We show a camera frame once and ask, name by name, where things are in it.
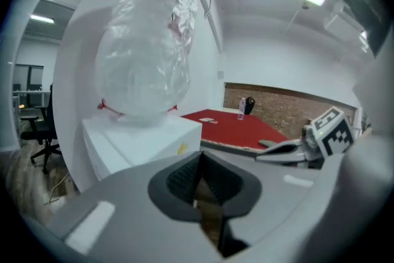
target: red table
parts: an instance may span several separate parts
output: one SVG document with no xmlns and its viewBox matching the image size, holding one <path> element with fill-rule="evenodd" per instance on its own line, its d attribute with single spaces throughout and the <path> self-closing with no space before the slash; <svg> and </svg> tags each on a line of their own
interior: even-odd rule
<svg viewBox="0 0 394 263">
<path fill-rule="evenodd" d="M 245 115 L 243 120 L 238 120 L 238 114 L 204 110 L 183 117 L 202 123 L 203 134 L 201 138 L 209 142 L 261 150 L 264 147 L 259 145 L 259 140 L 274 142 L 288 140 L 276 129 L 253 115 Z M 199 120 L 201 118 L 213 118 L 218 124 L 202 122 Z"/>
</svg>

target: gray surface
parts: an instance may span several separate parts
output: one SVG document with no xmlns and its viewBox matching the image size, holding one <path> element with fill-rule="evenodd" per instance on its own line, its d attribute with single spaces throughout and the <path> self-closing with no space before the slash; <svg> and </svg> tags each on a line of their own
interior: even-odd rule
<svg viewBox="0 0 394 263">
<path fill-rule="evenodd" d="M 281 146 L 274 146 L 268 148 L 269 150 L 274 150 Z M 306 161 L 304 148 L 302 146 L 298 146 L 297 149 L 292 153 L 280 153 L 277 155 L 259 155 L 256 157 L 256 161 L 258 162 L 276 162 L 276 163 L 295 163 Z"/>
<path fill-rule="evenodd" d="M 394 133 L 394 25 L 391 25 L 374 63 L 362 74 L 353 91 L 374 132 Z"/>
<path fill-rule="evenodd" d="M 181 160 L 176 156 L 118 172 L 59 210 L 48 228 L 64 237 L 98 201 L 116 206 L 89 253 L 101 262 L 217 262 L 221 255 L 199 224 L 173 221 L 148 196 L 151 177 Z"/>
<path fill-rule="evenodd" d="M 228 262 L 319 262 L 352 242 L 381 210 L 394 187 L 394 141 L 365 137 L 331 156 L 288 218 L 257 245 Z"/>
<path fill-rule="evenodd" d="M 262 181 L 262 195 L 248 216 L 232 219 L 235 238 L 251 245 L 227 262 L 316 262 L 354 240 L 380 211 L 394 187 L 394 141 L 363 137 L 346 155 L 333 155 L 322 170 L 256 163 L 208 150 Z M 115 216 L 91 251 L 102 262 L 218 262 L 221 256 L 198 224 L 172 221 L 147 195 L 150 177 L 183 156 L 110 176 L 61 209 L 50 223 L 70 230 L 98 200 L 116 205 Z M 312 180 L 310 188 L 288 184 L 285 175 Z"/>
<path fill-rule="evenodd" d="M 271 140 L 260 140 L 259 144 L 266 146 L 266 147 L 271 147 L 271 146 L 275 146 L 277 144 L 277 142 L 273 142 Z"/>
<path fill-rule="evenodd" d="M 307 187 L 285 182 L 284 176 L 289 174 L 299 179 L 315 181 L 320 173 L 312 169 L 275 166 L 250 159 L 215 154 L 255 175 L 262 183 L 262 195 L 252 211 L 245 217 L 230 221 L 234 237 L 249 245 L 256 244 L 280 225 L 310 190 Z"/>
</svg>

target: white column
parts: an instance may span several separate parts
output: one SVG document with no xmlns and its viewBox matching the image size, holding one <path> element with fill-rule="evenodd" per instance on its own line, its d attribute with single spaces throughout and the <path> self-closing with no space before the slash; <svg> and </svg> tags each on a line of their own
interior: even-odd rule
<svg viewBox="0 0 394 263">
<path fill-rule="evenodd" d="M 14 0 L 0 31 L 0 152 L 20 148 L 12 108 L 12 80 L 20 41 L 39 0 Z"/>
</svg>

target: white pedestal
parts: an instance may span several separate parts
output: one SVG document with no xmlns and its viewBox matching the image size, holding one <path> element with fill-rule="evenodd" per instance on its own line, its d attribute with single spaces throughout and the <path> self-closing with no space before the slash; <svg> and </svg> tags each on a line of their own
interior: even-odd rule
<svg viewBox="0 0 394 263">
<path fill-rule="evenodd" d="M 94 172 L 102 180 L 123 169 L 199 150 L 202 124 L 165 116 L 153 126 L 117 122 L 107 113 L 82 121 Z"/>
</svg>

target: clear plastic wrap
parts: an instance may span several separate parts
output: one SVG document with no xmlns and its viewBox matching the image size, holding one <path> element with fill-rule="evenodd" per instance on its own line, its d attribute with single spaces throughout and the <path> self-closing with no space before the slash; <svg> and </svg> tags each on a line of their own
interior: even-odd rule
<svg viewBox="0 0 394 263">
<path fill-rule="evenodd" d="M 95 82 L 122 114 L 165 113 L 186 95 L 197 0 L 119 0 L 95 60 Z"/>
</svg>

